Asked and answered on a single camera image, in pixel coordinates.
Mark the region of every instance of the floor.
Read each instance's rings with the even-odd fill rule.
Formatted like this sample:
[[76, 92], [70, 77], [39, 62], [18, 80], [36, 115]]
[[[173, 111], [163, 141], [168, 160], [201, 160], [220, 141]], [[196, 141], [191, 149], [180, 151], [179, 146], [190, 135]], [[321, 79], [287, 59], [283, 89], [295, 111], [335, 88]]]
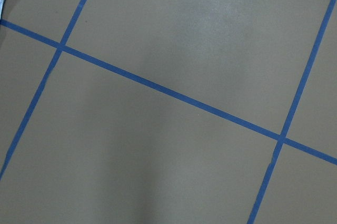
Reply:
[[336, 0], [6, 0], [1, 223], [337, 223]]

